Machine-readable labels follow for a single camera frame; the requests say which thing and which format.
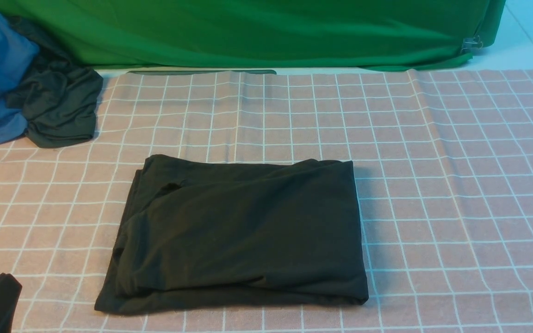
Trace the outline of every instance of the pile of clothes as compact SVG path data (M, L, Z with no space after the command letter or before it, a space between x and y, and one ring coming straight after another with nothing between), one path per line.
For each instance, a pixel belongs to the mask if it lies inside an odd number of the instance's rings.
M75 64L44 31L0 14L0 143L41 148L93 139L102 77Z

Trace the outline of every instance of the green backdrop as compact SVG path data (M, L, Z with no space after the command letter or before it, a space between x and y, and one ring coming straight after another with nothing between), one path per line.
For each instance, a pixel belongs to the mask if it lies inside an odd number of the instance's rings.
M0 0L85 65L217 68L461 65L505 0Z

